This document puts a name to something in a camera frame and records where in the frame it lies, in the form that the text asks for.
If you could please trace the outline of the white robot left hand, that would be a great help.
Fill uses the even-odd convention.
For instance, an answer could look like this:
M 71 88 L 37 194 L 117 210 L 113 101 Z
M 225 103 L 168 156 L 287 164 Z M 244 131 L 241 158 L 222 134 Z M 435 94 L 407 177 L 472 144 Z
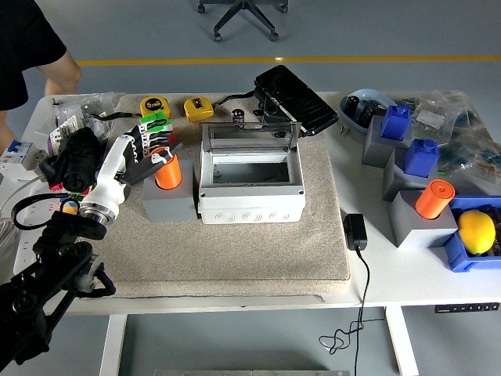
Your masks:
M 168 144 L 159 132 L 153 134 L 156 144 L 150 146 L 148 135 L 146 126 L 136 125 L 115 139 L 99 170 L 95 188 L 80 204 L 79 215 L 112 223 L 119 205 L 127 200 L 130 187 L 158 172 L 182 148 L 178 141 Z

